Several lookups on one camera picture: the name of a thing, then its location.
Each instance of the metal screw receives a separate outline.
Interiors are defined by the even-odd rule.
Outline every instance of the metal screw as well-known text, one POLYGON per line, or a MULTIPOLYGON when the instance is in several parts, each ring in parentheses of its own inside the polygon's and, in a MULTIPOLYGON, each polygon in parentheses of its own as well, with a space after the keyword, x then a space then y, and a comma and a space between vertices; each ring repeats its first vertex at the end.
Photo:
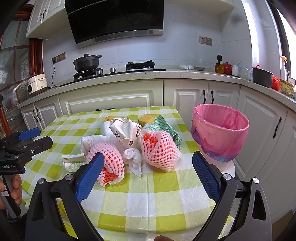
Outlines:
POLYGON ((72 174, 68 174, 68 175, 66 175, 65 179, 66 179, 67 181, 70 181, 70 180, 73 179, 73 175, 72 175, 72 174))
POLYGON ((39 184, 44 183, 44 178, 40 178, 40 179, 38 180, 38 183, 39 183, 39 184))
POLYGON ((252 179, 252 181, 253 181, 254 183, 259 183, 259 179, 256 178, 256 177, 254 177, 254 178, 252 179))
POLYGON ((230 180, 231 179, 231 176, 229 174, 224 174, 223 177, 224 177, 225 180, 230 180))

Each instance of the black pot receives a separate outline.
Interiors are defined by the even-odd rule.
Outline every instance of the black pot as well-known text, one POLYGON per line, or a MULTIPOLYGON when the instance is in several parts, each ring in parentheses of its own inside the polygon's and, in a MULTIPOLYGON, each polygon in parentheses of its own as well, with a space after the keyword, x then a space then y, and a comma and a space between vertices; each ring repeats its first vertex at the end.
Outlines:
POLYGON ((96 69, 99 66, 99 58, 102 55, 88 55, 85 54, 83 57, 80 57, 74 60, 75 70, 77 72, 87 71, 90 69, 96 69))
POLYGON ((272 78, 274 76, 273 73, 259 69, 259 68, 253 68, 253 82, 262 86, 265 86, 267 88, 270 88, 272 86, 272 78))

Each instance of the white rice cooker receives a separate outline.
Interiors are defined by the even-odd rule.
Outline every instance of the white rice cooker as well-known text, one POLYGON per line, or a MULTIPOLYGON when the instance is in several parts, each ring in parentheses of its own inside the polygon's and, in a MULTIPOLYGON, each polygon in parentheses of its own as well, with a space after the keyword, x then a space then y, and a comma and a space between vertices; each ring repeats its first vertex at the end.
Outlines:
POLYGON ((45 74, 33 75, 28 80, 28 93, 30 96, 35 96, 47 89, 47 81, 45 74))

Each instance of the countertop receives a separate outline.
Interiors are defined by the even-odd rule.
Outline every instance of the countertop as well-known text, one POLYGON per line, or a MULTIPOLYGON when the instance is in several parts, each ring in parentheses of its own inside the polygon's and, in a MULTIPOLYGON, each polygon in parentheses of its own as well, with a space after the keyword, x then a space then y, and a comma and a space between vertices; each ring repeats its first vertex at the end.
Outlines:
POLYGON ((17 107, 22 108, 26 105, 42 100, 44 98, 61 94, 71 90, 77 90, 80 88, 106 84, 106 83, 127 81, 127 80, 147 80, 147 79, 196 79, 196 80, 214 80, 214 81, 240 84, 240 85, 249 87, 251 89, 254 89, 256 91, 259 91, 277 100, 278 102, 282 103, 283 105, 287 106, 288 108, 296 112, 295 100, 273 89, 269 89, 264 86, 255 84, 252 81, 248 81, 242 78, 233 77, 225 74, 217 74, 213 72, 196 71, 196 70, 182 70, 182 69, 167 69, 167 71, 150 71, 150 72, 128 72, 124 74, 115 74, 115 75, 93 78, 89 80, 83 80, 83 81, 75 82, 72 84, 68 84, 63 87, 56 87, 53 89, 49 89, 37 96, 34 96, 26 100, 25 102, 19 104, 17 107))

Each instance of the green and white tablecloth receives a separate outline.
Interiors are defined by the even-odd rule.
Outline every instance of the green and white tablecloth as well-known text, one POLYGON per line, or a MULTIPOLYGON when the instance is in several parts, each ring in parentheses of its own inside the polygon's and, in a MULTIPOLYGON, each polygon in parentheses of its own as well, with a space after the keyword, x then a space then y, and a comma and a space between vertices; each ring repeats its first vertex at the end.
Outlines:
MULTIPOLYGON (((40 178, 62 179, 68 172, 63 154, 80 154, 81 137, 101 134, 99 122, 107 116, 138 122, 145 114, 162 115, 179 133, 182 157, 171 172, 163 172, 143 161, 142 178, 125 166, 124 179, 105 188, 96 183, 82 206, 105 240, 153 239, 159 233, 174 240, 192 240, 210 215, 215 202, 207 196, 192 166, 192 155, 199 150, 187 126, 173 106, 127 108, 62 115, 40 137, 50 136, 53 147, 33 157, 22 175, 25 199, 30 199, 40 178)), ((59 209, 73 234, 63 203, 59 209)))

